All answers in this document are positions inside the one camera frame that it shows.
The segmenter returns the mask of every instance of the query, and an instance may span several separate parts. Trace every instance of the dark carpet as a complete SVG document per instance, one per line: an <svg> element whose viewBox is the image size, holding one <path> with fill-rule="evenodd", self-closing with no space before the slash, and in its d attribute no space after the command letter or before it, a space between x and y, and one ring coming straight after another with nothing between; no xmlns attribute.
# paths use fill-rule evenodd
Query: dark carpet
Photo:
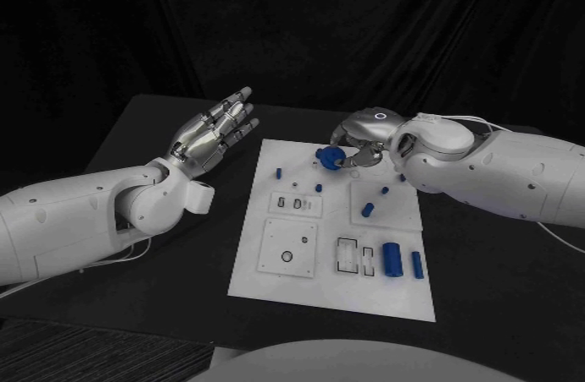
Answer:
<svg viewBox="0 0 585 382"><path fill-rule="evenodd" d="M157 336L9 320L0 381L179 382L209 368L213 347Z"/></svg>

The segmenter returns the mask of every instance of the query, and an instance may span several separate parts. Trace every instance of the black table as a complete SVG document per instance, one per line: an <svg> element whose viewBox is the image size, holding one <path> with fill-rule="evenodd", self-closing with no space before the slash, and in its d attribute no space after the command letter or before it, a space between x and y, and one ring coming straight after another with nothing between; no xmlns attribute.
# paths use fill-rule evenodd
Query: black table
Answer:
<svg viewBox="0 0 585 382"><path fill-rule="evenodd" d="M213 104L135 96L86 172L147 164L184 121ZM242 350L311 339L388 341L470 359L524 380L585 380L585 255L535 223L444 194L419 193L437 323L228 297L262 138L327 143L347 116L275 106L256 106L254 114L259 127L200 178L216 189L209 214L186 212L144 258L65 274L0 300L0 317ZM579 229L550 228L585 245Z"/></svg>

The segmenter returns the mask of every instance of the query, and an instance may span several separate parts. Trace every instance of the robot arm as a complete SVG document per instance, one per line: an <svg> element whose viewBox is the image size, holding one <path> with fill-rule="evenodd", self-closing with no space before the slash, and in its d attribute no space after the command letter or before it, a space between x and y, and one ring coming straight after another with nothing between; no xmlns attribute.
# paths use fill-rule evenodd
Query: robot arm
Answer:
<svg viewBox="0 0 585 382"><path fill-rule="evenodd" d="M215 190L195 179L258 125L244 88L180 128L146 166L63 178L0 197L0 285L85 267L167 232L183 210L206 214ZM130 223L118 230L115 213Z"/></svg>
<svg viewBox="0 0 585 382"><path fill-rule="evenodd" d="M341 139L360 152L337 166L372 166L388 150L395 171L422 192L500 216L585 228L585 147L509 131L475 135L438 115L406 121L379 107L340 124L330 144Z"/></svg>

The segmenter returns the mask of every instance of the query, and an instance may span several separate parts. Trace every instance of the robotic hand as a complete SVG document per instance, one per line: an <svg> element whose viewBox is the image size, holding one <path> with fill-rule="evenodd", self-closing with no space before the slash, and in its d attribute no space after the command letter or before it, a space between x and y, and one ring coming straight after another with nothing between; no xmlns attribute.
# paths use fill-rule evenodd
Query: robotic hand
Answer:
<svg viewBox="0 0 585 382"><path fill-rule="evenodd" d="M256 119L241 125L249 94L246 87L197 114L146 166L37 183L0 197L0 285L79 269L169 231L183 210L207 213L215 191L195 179L258 125ZM118 229L115 214L128 228Z"/></svg>
<svg viewBox="0 0 585 382"><path fill-rule="evenodd" d="M490 133L474 134L451 119L486 123ZM333 133L331 147L344 140L360 149L334 168L373 166L388 151L395 171L422 192L500 216L585 228L585 147L491 126L500 128L478 117L419 113L406 120L366 108Z"/></svg>

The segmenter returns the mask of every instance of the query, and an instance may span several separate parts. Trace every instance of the white board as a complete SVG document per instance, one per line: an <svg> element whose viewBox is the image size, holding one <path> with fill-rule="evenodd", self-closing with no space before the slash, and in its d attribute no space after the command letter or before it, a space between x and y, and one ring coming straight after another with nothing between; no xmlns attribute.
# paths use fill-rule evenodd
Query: white board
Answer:
<svg viewBox="0 0 585 382"><path fill-rule="evenodd" d="M434 322L415 188L399 181L388 154L370 168L327 170L314 164L314 151L324 147L272 139L262 142L228 295ZM341 148L347 155L356 152ZM366 203L375 204L369 218L360 215ZM313 235L304 233L311 226L314 245ZM267 243L277 234L281 240ZM341 242L346 249L340 250L339 238L357 241L357 258L352 243ZM401 277L383 274L385 243L399 244ZM414 251L421 253L424 279L415 279ZM337 270L339 259L341 269L359 261L357 273ZM262 270L262 261L271 272Z"/></svg>

